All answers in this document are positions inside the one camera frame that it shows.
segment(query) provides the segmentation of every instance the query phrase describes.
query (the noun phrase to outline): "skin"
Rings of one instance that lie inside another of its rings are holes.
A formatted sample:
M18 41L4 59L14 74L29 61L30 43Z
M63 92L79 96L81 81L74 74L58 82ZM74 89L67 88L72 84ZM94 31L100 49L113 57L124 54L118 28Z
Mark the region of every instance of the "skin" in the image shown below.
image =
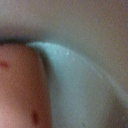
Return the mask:
M31 48L0 46L0 128L51 128L45 72Z

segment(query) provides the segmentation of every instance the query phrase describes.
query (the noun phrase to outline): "white surface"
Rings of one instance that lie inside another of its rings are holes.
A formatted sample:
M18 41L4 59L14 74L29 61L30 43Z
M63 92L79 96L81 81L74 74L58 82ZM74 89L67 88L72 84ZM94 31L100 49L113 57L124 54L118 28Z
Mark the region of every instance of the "white surface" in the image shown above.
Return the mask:
M127 128L128 100L86 56L52 43L29 45L45 55L53 128Z

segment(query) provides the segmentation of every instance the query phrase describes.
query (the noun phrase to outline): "red spot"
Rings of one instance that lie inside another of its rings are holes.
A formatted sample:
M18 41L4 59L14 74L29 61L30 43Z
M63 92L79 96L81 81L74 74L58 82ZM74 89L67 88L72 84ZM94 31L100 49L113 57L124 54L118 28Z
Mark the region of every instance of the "red spot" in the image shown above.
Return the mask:
M35 110L32 112L32 122L34 123L35 126L39 124L39 115Z
M9 64L6 61L0 61L0 67L1 68L8 68Z

